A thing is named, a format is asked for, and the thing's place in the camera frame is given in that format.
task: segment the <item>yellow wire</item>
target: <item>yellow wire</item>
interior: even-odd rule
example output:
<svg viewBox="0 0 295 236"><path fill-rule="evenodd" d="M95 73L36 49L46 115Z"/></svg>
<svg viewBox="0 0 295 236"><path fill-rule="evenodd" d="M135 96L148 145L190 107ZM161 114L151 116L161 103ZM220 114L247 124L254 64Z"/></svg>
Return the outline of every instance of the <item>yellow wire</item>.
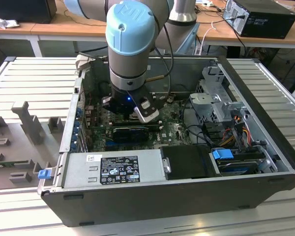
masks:
<svg viewBox="0 0 295 236"><path fill-rule="evenodd" d="M232 141L234 139L234 136L230 137L228 140L226 140L224 143L221 144L221 146L226 145L227 143L229 143L230 141Z"/></svg>

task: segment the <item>crumpled paper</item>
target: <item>crumpled paper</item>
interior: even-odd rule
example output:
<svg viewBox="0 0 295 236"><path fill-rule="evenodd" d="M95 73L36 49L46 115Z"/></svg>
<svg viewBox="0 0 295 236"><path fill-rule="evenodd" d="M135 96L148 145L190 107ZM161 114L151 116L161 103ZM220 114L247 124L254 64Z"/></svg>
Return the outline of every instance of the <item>crumpled paper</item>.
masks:
<svg viewBox="0 0 295 236"><path fill-rule="evenodd" d="M5 30L6 28L12 28L12 27L17 27L17 26L20 26L20 25L15 20L4 20L4 19L0 18L0 28L1 29Z"/></svg>

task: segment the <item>blue drive latch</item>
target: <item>blue drive latch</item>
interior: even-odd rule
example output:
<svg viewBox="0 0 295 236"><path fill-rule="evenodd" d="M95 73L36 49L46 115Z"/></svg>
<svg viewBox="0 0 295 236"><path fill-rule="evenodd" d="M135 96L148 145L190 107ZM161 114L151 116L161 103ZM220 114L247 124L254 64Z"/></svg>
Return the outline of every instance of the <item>blue drive latch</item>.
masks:
<svg viewBox="0 0 295 236"><path fill-rule="evenodd" d="M232 151L230 149L216 149L212 152L213 157L215 160L220 159L233 159L234 156L232 154Z"/></svg>

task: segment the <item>black plastic cover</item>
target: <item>black plastic cover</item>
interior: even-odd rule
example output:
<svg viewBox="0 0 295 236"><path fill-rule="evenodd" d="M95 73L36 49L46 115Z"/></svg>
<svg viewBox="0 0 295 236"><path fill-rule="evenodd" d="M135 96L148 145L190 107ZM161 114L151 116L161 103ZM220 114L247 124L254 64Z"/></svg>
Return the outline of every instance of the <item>black plastic cover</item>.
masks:
<svg viewBox="0 0 295 236"><path fill-rule="evenodd" d="M184 178L215 177L209 149L202 145L164 146L161 147L163 159L169 159L171 173L168 180Z"/></svg>

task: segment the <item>computer case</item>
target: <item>computer case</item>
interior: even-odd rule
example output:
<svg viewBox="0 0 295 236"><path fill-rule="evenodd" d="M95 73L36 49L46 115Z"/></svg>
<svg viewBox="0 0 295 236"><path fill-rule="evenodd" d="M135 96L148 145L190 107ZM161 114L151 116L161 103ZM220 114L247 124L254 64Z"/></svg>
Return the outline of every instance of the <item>computer case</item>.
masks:
<svg viewBox="0 0 295 236"><path fill-rule="evenodd" d="M48 24L56 14L55 0L0 0L0 18Z"/></svg>
<svg viewBox="0 0 295 236"><path fill-rule="evenodd" d="M234 20L238 16L244 19ZM223 19L229 19L227 23L242 37L284 39L295 22L295 12L272 0L228 0Z"/></svg>

